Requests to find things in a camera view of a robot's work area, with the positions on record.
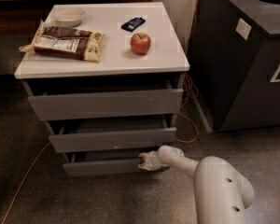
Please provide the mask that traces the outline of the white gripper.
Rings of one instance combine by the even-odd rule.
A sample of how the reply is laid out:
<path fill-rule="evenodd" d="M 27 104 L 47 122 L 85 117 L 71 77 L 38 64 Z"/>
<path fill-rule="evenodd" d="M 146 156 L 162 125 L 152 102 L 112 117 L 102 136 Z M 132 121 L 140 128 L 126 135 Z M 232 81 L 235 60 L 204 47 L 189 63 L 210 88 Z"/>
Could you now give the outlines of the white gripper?
<path fill-rule="evenodd" d="M 144 159 L 144 163 L 139 164 L 138 168 L 144 171 L 155 171 L 162 168 L 162 163 L 159 159 L 157 151 L 143 152 L 139 154 L 139 158 Z"/>

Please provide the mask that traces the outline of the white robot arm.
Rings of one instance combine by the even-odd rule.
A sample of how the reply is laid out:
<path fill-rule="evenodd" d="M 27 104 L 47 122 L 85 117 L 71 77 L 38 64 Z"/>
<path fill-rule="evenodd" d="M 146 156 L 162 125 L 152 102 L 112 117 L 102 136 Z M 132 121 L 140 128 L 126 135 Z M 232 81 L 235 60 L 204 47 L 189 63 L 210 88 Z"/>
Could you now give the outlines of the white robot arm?
<path fill-rule="evenodd" d="M 248 224 L 245 210 L 255 199 L 252 184 L 227 161 L 209 156 L 195 161 L 175 147 L 161 146 L 140 154 L 140 169 L 179 169 L 194 183 L 198 224 Z"/>

